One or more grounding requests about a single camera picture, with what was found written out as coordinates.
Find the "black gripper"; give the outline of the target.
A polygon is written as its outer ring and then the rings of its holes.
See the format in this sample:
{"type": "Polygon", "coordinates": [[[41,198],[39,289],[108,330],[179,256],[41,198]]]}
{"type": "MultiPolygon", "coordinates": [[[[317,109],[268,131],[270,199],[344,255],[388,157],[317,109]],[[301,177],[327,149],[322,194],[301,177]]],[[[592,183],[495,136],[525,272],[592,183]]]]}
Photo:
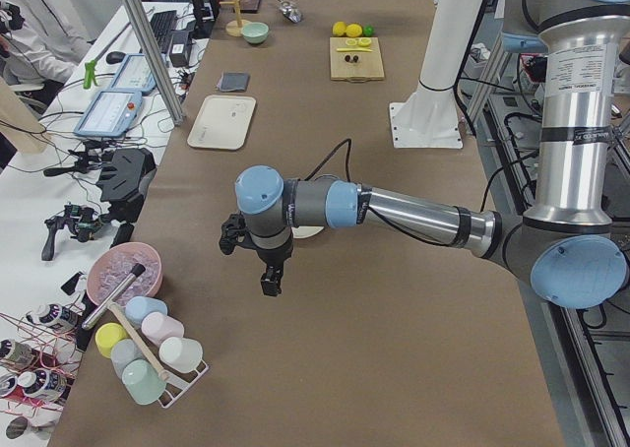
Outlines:
{"type": "Polygon", "coordinates": [[[282,293],[284,262],[291,257],[292,251],[292,243],[285,243],[273,249],[259,247],[256,250],[258,257],[266,265],[266,269],[260,279],[261,289],[264,295],[273,296],[274,291],[275,294],[282,293]]]}

